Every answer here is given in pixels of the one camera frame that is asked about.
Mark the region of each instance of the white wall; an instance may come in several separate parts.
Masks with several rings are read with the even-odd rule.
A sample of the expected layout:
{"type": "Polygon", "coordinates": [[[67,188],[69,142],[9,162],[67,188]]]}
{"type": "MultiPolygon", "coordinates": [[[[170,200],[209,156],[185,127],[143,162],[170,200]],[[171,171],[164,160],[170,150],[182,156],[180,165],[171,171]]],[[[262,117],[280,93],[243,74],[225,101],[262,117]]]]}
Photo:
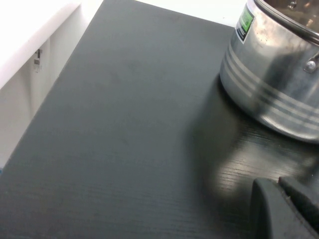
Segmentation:
{"type": "Polygon", "coordinates": [[[82,0],[82,4],[41,46],[37,54],[0,89],[0,168],[21,139],[65,63],[91,22],[102,0],[82,0]]]}
{"type": "Polygon", "coordinates": [[[247,0],[138,0],[234,27],[247,0]]]}

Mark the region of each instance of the pot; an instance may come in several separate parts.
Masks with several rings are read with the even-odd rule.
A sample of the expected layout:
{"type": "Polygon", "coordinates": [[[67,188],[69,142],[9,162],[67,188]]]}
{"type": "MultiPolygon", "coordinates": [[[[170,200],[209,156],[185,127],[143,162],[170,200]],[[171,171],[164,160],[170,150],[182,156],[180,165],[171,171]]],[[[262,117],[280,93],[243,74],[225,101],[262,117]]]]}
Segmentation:
{"type": "Polygon", "coordinates": [[[276,131],[315,143],[317,13],[314,0],[248,0],[220,69],[226,92],[240,108],[276,131]]]}

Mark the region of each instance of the dark wood grain surface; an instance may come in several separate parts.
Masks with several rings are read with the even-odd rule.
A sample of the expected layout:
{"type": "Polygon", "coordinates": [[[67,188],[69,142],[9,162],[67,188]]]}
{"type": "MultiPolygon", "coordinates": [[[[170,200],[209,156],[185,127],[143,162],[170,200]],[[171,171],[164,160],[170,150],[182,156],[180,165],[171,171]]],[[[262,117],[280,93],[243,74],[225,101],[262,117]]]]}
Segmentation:
{"type": "Polygon", "coordinates": [[[225,94],[232,31],[105,0],[3,171],[1,238],[248,238],[255,177],[317,191],[318,147],[225,94]]]}

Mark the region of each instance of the black object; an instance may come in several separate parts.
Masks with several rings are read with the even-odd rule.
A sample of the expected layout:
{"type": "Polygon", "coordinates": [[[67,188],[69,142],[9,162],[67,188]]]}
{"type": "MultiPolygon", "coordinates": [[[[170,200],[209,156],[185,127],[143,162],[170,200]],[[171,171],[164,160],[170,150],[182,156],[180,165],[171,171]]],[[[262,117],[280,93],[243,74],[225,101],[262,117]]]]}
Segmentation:
{"type": "Polygon", "coordinates": [[[250,207],[253,238],[319,238],[319,196],[294,178],[256,179],[250,207]]]}
{"type": "Polygon", "coordinates": [[[318,190],[318,147],[221,87],[233,30],[105,0],[3,170],[0,238],[245,239],[254,178],[318,190]]]}

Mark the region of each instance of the green label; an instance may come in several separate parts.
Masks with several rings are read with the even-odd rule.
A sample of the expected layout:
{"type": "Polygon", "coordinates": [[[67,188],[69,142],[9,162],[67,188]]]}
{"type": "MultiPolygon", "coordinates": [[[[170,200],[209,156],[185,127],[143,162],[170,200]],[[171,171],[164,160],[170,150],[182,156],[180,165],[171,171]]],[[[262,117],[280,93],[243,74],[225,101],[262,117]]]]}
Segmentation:
{"type": "Polygon", "coordinates": [[[244,11],[241,14],[239,21],[236,25],[236,33],[242,43],[244,43],[246,39],[246,36],[251,27],[251,24],[253,23],[254,18],[254,15],[248,9],[247,5],[245,5],[244,11]]]}

